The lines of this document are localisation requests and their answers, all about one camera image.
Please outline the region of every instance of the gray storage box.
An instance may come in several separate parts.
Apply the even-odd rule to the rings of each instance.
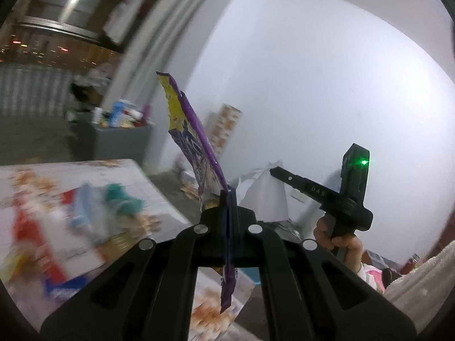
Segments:
[[[75,132],[73,154],[78,161],[133,159],[142,165],[152,126],[104,128],[92,124],[91,113],[79,113]]]

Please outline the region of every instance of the gray floor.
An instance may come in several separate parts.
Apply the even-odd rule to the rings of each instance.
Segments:
[[[70,138],[70,124],[61,118],[0,118],[0,165],[72,161]],[[199,222],[199,201],[187,198],[180,191],[180,183],[174,173],[155,175],[150,179],[190,222]],[[260,286],[256,286],[236,323],[259,339],[269,339]],[[248,339],[246,334],[242,336],[243,340]],[[238,339],[234,336],[226,337],[220,339]]]

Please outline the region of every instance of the wall socket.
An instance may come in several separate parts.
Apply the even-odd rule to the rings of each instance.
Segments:
[[[299,200],[301,203],[306,203],[310,199],[307,195],[302,194],[299,190],[296,189],[292,189],[291,197]]]

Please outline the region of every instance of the silver screw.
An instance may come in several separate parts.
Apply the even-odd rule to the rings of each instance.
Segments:
[[[195,225],[193,229],[197,234],[204,234],[208,231],[208,227],[204,224]]]
[[[139,248],[141,250],[150,250],[153,247],[153,241],[149,238],[145,238],[139,242]]]
[[[318,244],[316,243],[315,240],[305,240],[304,242],[302,242],[302,246],[304,249],[308,251],[313,251],[318,248]]]
[[[248,231],[253,234],[258,234],[262,232],[262,227],[259,224],[252,224],[248,227]]]

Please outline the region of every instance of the patterned tablecloth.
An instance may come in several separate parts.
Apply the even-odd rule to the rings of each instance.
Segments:
[[[130,196],[144,200],[143,214],[160,218],[160,229],[151,233],[157,242],[172,239],[181,230],[191,226],[132,160],[3,166],[0,167],[0,262],[3,262],[13,244],[15,210],[12,202],[18,176],[25,169],[41,178],[39,188],[49,200],[55,200],[61,193],[78,188],[84,182],[90,182],[94,187],[122,184]],[[19,280],[5,286],[27,320],[39,329],[44,319],[61,303],[45,295],[41,279],[29,278],[23,281],[24,283]],[[200,268],[193,302],[190,340],[208,341],[218,337],[233,322],[254,288],[254,283],[239,271],[232,306],[219,315],[220,283],[221,277],[213,269]]]

